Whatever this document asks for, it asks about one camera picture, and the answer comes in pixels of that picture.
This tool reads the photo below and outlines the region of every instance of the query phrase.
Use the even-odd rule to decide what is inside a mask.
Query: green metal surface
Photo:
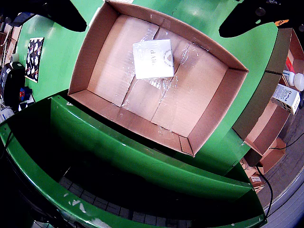
[[[77,107],[67,105],[58,95],[52,97],[51,126],[72,146],[167,189],[227,200],[236,200],[251,190],[249,183],[198,169],[130,140]]]

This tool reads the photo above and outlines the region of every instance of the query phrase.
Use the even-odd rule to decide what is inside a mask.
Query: black machine part
[[[0,22],[19,27],[34,14],[49,18],[72,31],[83,32],[86,29],[86,21],[70,0],[1,1]]]
[[[0,79],[0,94],[4,105],[18,106],[20,89],[25,84],[24,72],[25,68],[20,62],[4,65]]]

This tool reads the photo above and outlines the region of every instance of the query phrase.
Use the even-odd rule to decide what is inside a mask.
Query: open cardboard box
[[[236,133],[260,156],[277,138],[288,119],[289,113],[270,102],[282,80],[287,56],[292,60],[295,71],[304,72],[304,53],[292,28],[278,30],[275,46],[265,73],[246,108],[233,125]]]
[[[132,44],[151,39],[171,40],[175,76],[166,79],[169,86],[163,90],[153,80],[134,78]],[[132,132],[194,156],[227,113],[247,73],[193,27],[148,8],[107,1],[82,44],[68,94]]]
[[[275,141],[271,144],[270,148],[284,148],[286,143],[282,139],[276,138]],[[263,155],[260,163],[263,166],[264,173],[267,173],[279,160],[284,156],[285,149],[268,149]]]

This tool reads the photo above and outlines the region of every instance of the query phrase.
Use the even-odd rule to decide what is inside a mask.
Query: blue object
[[[20,89],[20,94],[19,94],[19,100],[20,101],[27,101],[29,100],[31,94],[33,93],[33,90],[30,89],[29,87],[22,87]]]

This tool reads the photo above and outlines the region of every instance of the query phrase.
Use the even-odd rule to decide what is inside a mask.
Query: small white box
[[[298,91],[278,84],[271,101],[292,114],[295,114],[300,103],[300,95]]]
[[[173,55],[169,39],[133,44],[136,79],[173,77]]]

